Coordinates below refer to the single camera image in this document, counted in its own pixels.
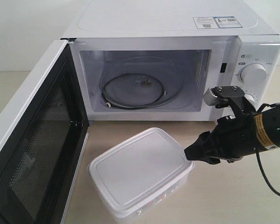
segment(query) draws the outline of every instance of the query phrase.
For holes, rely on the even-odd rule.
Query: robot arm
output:
[[[212,132],[200,134],[197,141],[184,150],[187,159],[218,164],[220,160],[231,163],[256,154],[266,183],[280,196],[267,180],[259,158],[260,152],[280,147],[280,104],[263,104],[256,111],[237,86],[209,88],[203,99],[216,108],[230,106],[235,117],[222,117]],[[262,112],[266,106],[272,109]]]

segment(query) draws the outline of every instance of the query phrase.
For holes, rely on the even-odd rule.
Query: microwave door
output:
[[[88,119],[70,47],[54,41],[0,114],[0,223],[60,223]]]

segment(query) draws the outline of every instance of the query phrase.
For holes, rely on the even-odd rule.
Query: white wall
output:
[[[280,33],[280,0],[245,1]],[[0,71],[31,70],[83,2],[0,0]]]

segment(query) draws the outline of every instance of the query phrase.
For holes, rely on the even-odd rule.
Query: sticker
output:
[[[218,29],[213,17],[193,17],[197,29]]]
[[[219,28],[242,28],[234,16],[215,16]]]
[[[276,146],[272,142],[272,140],[266,133],[265,127],[263,126],[263,122],[262,122],[262,113],[254,116],[254,121],[256,125],[256,137],[258,141],[261,143],[261,145],[266,149],[278,148],[278,146]]]

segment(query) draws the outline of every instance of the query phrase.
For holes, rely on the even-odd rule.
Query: timer knob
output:
[[[245,94],[245,97],[255,107],[256,103],[255,103],[254,97],[247,93]]]
[[[240,77],[247,85],[258,85],[266,80],[267,72],[262,64],[254,63],[244,67]]]

